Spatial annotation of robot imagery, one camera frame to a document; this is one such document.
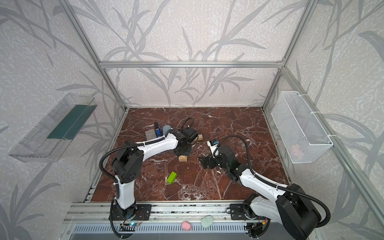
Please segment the green block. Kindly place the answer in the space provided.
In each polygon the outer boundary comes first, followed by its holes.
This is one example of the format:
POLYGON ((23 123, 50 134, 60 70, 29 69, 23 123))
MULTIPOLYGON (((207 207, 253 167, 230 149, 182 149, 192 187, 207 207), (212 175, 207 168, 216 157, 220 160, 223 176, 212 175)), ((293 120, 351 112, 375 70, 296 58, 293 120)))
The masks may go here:
POLYGON ((167 183, 172 185, 174 183, 174 181, 176 180, 176 178, 177 178, 177 173, 171 172, 171 174, 167 178, 167 183))

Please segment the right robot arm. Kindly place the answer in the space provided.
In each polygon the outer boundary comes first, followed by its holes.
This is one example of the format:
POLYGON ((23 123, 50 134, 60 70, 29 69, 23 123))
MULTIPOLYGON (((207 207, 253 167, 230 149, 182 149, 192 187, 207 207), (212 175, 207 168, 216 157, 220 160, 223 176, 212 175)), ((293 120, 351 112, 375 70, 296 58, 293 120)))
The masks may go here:
POLYGON ((240 163, 229 146, 214 146, 212 155, 199 157, 204 169, 219 167, 232 181, 257 192, 243 202, 249 219, 266 217, 280 223, 296 240, 305 240, 315 228, 325 226, 331 218, 328 207, 307 195, 303 189, 274 182, 240 163))

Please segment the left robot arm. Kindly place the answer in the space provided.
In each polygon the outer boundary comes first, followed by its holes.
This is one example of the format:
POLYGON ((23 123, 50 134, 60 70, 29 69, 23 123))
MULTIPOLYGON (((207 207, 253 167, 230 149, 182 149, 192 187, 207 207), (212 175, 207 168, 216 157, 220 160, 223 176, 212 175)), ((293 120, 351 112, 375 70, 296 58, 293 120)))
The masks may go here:
POLYGON ((184 130, 169 129, 165 135, 156 139, 128 144, 117 151, 112 162, 114 185, 117 188, 118 206, 122 210, 131 210, 136 205, 134 196, 135 180, 140 176, 143 162, 147 159, 172 150, 176 156, 191 154, 192 145, 199 134, 194 128, 184 130))

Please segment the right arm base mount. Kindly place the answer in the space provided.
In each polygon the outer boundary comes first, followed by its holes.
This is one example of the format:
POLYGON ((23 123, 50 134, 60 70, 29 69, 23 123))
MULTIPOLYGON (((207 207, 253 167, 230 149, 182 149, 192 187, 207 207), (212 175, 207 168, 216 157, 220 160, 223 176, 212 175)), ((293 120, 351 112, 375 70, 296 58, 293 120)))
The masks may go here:
POLYGON ((231 220, 254 220, 257 216, 244 208, 243 204, 230 204, 231 220))

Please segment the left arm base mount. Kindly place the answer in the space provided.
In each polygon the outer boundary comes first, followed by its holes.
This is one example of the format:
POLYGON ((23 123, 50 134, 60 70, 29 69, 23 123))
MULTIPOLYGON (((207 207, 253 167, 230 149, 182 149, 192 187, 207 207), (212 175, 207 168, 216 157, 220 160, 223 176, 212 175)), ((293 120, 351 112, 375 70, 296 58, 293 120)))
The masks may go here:
POLYGON ((114 204, 110 211, 109 220, 112 221, 148 221, 151 215, 152 205, 136 204, 123 210, 118 204, 114 204))

